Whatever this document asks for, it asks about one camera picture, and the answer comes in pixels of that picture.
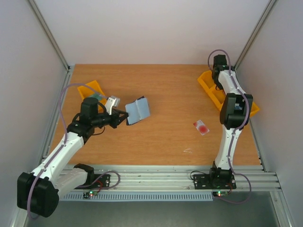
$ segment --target black mount plate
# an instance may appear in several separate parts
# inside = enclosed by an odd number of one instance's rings
[[[194,186],[195,189],[230,189],[230,186],[225,185],[223,187],[220,188],[214,188],[213,186],[211,186],[210,182],[209,182],[209,174],[194,174],[193,175],[193,179],[194,179]],[[235,183],[231,183],[232,189],[236,189],[236,182]]]
[[[95,174],[94,176],[94,180],[96,180],[101,174]],[[102,176],[101,178],[98,179],[98,181],[100,181],[102,183],[102,187],[103,188],[107,188],[109,187],[110,184],[110,175],[109,174],[105,174],[104,176]],[[76,188],[76,189],[95,189],[95,188],[99,188],[100,184],[98,182],[95,182],[94,184],[92,184],[90,187],[87,188]]]

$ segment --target wooden table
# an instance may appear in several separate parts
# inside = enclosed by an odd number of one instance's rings
[[[211,165],[222,136],[219,111],[197,78],[205,65],[76,65],[71,83],[97,80],[107,96],[121,99],[118,109],[145,96],[151,116],[117,129],[107,126],[100,136],[91,137],[70,164],[115,165]],[[63,115],[67,125],[80,111],[82,99],[76,87],[68,90]],[[202,136],[193,126],[202,120],[210,129]],[[63,135],[58,123],[52,150]],[[235,165],[259,165],[249,126],[240,135]]]

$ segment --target white wall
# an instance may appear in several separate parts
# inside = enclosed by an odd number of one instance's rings
[[[0,225],[17,211],[17,178],[41,157],[65,71],[27,1],[0,7]]]
[[[252,123],[296,226],[303,223],[302,11],[301,0],[279,1],[238,73],[261,108]]]
[[[75,63],[235,63],[268,0],[36,0],[62,53]]]

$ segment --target yellow tray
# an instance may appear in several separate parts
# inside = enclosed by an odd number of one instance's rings
[[[213,81],[212,72],[209,70],[202,73],[198,78],[198,82],[214,102],[218,110],[221,111],[225,100],[225,93],[223,90],[216,90],[216,84]],[[254,116],[259,110],[260,108],[255,104],[255,102],[252,102],[250,117]]]
[[[101,94],[103,94],[105,96],[104,92],[100,88],[99,83],[96,80],[94,80],[94,81],[92,81],[90,83],[87,83],[86,85],[89,86],[89,87],[91,87],[92,89],[98,91],[99,93],[101,93]],[[84,86],[78,87],[78,91],[80,93],[80,96],[81,96],[82,100],[94,94],[94,92],[92,90],[90,90],[89,88],[84,87]],[[105,105],[106,101],[107,100],[105,98],[102,98],[100,100],[100,103],[102,103],[103,105]],[[101,108],[101,106],[98,106],[98,110],[99,111],[101,111],[101,110],[103,111],[103,109]]]

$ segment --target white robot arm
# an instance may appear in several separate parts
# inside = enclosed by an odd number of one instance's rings
[[[231,71],[231,75],[229,74],[228,70],[220,71],[218,81],[222,85],[223,90],[226,94],[233,93],[233,94],[241,96],[239,90],[243,94],[246,93],[240,87],[240,85],[237,81],[237,78],[236,78],[235,71]],[[243,105],[244,105],[244,100],[241,100],[240,102],[236,102],[235,105],[234,105],[234,110],[235,111],[244,110]],[[220,167],[221,169],[229,170],[230,166],[229,166],[227,157],[228,157],[229,145],[230,145],[231,140],[232,140],[232,134],[235,133],[234,140],[233,140],[233,143],[232,143],[232,149],[231,149],[231,153],[230,153],[231,164],[232,164],[232,160],[233,160],[233,154],[234,154],[235,149],[236,149],[237,141],[238,141],[238,138],[239,138],[242,130],[240,130],[240,129],[234,130],[235,128],[228,128],[227,129],[224,124],[222,124],[222,128],[223,128],[223,134],[222,134],[222,140],[221,140],[221,144],[220,144],[220,150],[219,150],[219,154],[218,154],[217,158],[215,159],[214,163],[217,167]]]
[[[240,87],[233,67],[229,70],[225,55],[214,57],[212,79],[216,89],[224,90],[226,97],[220,111],[223,135],[219,153],[210,168],[209,177],[203,177],[201,184],[205,189],[236,188],[232,174],[232,160],[237,140],[242,129],[249,122],[253,97]]]
[[[114,96],[108,98],[105,106],[93,97],[83,100],[80,113],[75,115],[67,127],[67,134],[53,152],[31,173],[22,173],[18,178],[18,207],[28,210],[29,204],[33,213],[48,217],[54,212],[60,198],[79,185],[92,184],[94,169],[84,164],[76,165],[62,177],[59,175],[72,156],[94,134],[95,128],[106,125],[117,128],[128,117],[127,112],[113,109],[118,103],[119,99]],[[98,105],[103,108],[103,113],[98,113]]]

